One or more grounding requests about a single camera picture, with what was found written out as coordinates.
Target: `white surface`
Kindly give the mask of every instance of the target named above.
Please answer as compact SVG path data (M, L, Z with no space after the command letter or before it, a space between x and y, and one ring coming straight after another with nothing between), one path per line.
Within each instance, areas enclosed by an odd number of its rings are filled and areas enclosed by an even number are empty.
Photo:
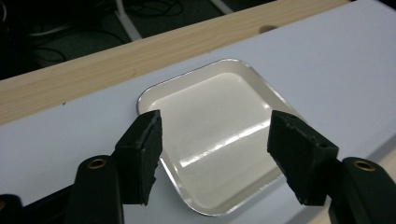
M224 49L0 127L0 193L25 204L73 183L85 159L110 154L136 118L146 88L223 58L252 65L307 122L368 158L396 135L396 15L359 0ZM286 184L225 217L204 217L177 196L160 166L147 207L124 206L125 223L302 223Z
M266 152L272 110L295 114L248 64L227 59L146 90L161 110L163 166L194 211L223 216L280 178Z

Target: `square tray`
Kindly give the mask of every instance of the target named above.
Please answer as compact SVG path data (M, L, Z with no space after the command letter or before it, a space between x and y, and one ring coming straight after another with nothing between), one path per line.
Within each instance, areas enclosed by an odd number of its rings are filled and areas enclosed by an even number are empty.
M225 59L157 84L137 107L161 110L162 164L198 213L226 215L282 175L266 150L271 113L295 112L246 63Z

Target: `wooden plank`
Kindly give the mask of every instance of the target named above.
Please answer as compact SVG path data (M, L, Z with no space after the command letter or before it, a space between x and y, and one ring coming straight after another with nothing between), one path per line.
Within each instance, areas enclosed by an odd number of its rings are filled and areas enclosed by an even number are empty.
M0 81L0 124L339 7L347 0L278 0Z

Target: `black cable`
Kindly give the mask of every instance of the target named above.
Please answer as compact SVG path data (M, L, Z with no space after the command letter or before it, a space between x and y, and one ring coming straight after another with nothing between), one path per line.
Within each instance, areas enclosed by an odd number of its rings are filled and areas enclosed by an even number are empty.
M96 32L96 33L102 33L102 34L106 34L106 35L111 35L113 36L115 39L117 39L118 41L120 41L121 44L126 44L128 43L127 41L123 40L121 37L119 37L118 35L115 35L109 31L106 30L101 30L101 29L81 29L81 28L77 28L75 30L69 31L69 32L65 32L65 33L61 33L61 34L57 34L54 36L51 36L49 38L44 38L44 41L41 43L37 43L37 41L35 42L35 46L40 47L43 45L47 45L53 41L57 41L59 39L68 37L70 35L77 35L77 34L81 34L81 33L85 33L85 32Z
M80 31L80 32L81 32L81 33L82 33L82 32L97 32L97 33L102 33L102 34L106 34L106 35L111 35L111 36L113 36L114 38L118 39L118 40L121 42L121 44L126 44L126 43L128 43L128 42L126 42L125 40L123 40L121 37L119 37L119 36L117 36L117 35L115 35L115 34L109 32L109 31L106 31L106 30L100 30L100 29L85 29L85 30L82 30L82 31Z
M64 62L67 61L66 56L65 56L62 52L60 52L59 50L57 50L57 49L50 49L50 48L42 48L42 47L40 47L40 48L36 48L36 49L34 49L34 50L52 51L52 52L55 52L55 53L57 53L58 55L61 56L61 58L62 58L62 61L61 61L61 62L62 62L62 63L64 63ZM47 62L51 62L51 60L42 58L42 57L40 57L40 56L38 56L38 55L35 55L35 56L36 56L37 58L40 58L40 59L45 60L45 61L47 61Z
M160 9L159 5L157 7L153 7L150 5L150 3L162 4L166 7L166 9ZM172 16L180 15L184 11L184 6L183 4L181 4L179 0L173 0L173 1L156 0L156 1L140 2L138 6L140 7L138 10L133 9L133 6L131 6L126 8L126 11L140 18L172 17ZM176 13L169 13L175 6L179 6L179 11Z

